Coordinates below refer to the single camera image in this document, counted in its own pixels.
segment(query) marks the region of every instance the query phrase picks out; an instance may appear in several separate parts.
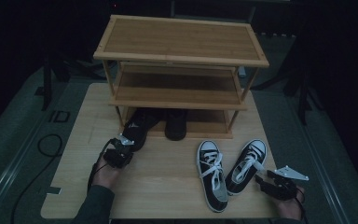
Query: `wooden shoe rack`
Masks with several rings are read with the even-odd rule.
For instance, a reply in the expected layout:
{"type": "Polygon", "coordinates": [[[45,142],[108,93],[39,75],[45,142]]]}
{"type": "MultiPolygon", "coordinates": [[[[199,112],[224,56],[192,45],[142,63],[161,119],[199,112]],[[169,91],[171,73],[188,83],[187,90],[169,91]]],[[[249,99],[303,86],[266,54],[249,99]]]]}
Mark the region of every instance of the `wooden shoe rack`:
{"type": "MultiPolygon", "coordinates": [[[[121,126],[136,107],[185,108],[186,137],[202,138],[232,138],[258,69],[269,66],[250,24],[119,15],[94,58],[103,60],[121,126]],[[116,78],[108,61],[117,61],[116,78]],[[240,66],[255,68],[244,88],[240,66]]],[[[163,136],[164,127],[163,120],[148,134],[163,136]]]]}

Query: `shoe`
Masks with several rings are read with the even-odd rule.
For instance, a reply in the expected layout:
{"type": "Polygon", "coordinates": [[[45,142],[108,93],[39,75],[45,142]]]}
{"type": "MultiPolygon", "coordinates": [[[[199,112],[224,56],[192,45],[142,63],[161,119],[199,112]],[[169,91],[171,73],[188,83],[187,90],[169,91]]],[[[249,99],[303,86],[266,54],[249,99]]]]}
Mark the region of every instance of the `shoe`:
{"type": "Polygon", "coordinates": [[[186,137],[186,109],[168,109],[165,136],[173,141],[179,141],[186,137]]]}
{"type": "Polygon", "coordinates": [[[206,202],[209,208],[220,213],[228,202],[225,178],[222,167],[223,154],[213,141],[203,141],[197,153],[199,170],[206,202]]]}
{"type": "Polygon", "coordinates": [[[141,149],[146,141],[147,132],[158,124],[164,115],[160,108],[137,108],[130,120],[124,125],[123,136],[134,142],[131,151],[141,149]]]}
{"type": "Polygon", "coordinates": [[[257,170],[264,169],[266,157],[267,148],[264,142],[255,139],[247,143],[226,177],[228,195],[241,193],[257,170]]]}

